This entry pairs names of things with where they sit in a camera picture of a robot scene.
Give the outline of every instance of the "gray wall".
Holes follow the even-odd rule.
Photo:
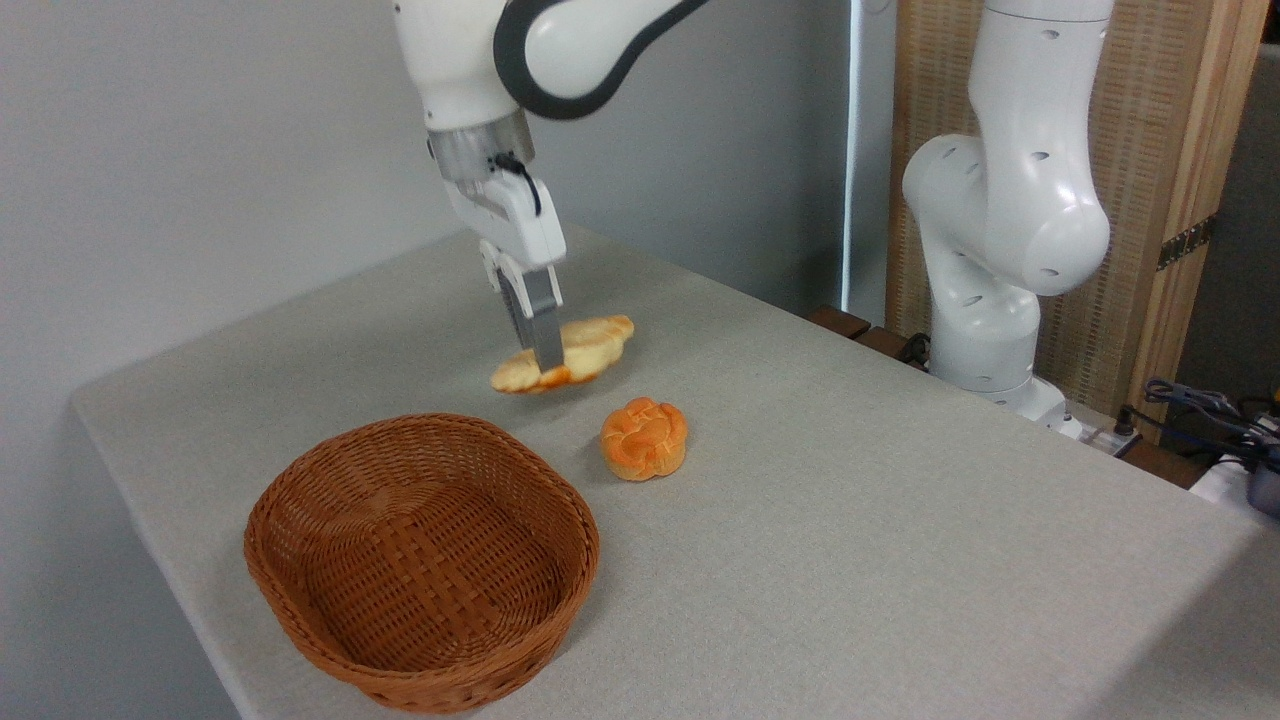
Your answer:
[[[233,716],[68,396],[458,229],[383,10],[0,5],[0,716]],[[536,123],[562,215],[833,300],[846,13],[710,3],[598,117]]]

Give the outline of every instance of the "metal hinge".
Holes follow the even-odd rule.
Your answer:
[[[1216,223],[1217,215],[1210,215],[1178,233],[1178,237],[1165,241],[1160,246],[1160,263],[1156,265],[1156,269],[1164,270],[1178,261],[1179,258],[1190,255],[1197,247],[1207,243],[1213,237],[1213,225]]]

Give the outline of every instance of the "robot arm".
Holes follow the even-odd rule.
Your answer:
[[[393,0],[404,64],[449,202],[484,238],[485,269],[526,348],[563,364],[556,263],[564,234],[526,165],[524,109],[572,119],[599,109],[636,56],[705,0]]]
[[[931,373],[1055,429],[1062,393],[1032,375],[1037,296],[1082,284],[1110,242],[1087,126],[1112,3],[986,0],[969,79],[982,135],[931,140],[902,177],[933,296]]]

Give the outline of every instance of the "flat pastry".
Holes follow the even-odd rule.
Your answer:
[[[687,437],[685,414],[675,405],[637,397],[604,420],[600,452],[614,475],[623,480],[648,480],[680,468]]]
[[[622,357],[622,346],[636,327],[626,315],[573,320],[561,327],[564,364],[545,373],[532,350],[521,350],[494,370],[489,384],[498,392],[536,395],[561,386],[589,383]]]

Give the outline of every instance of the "wicker basket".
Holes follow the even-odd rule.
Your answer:
[[[250,514],[244,559],[317,667],[381,705],[444,714],[550,661],[599,536],[577,492],[502,429],[406,415],[289,465]]]

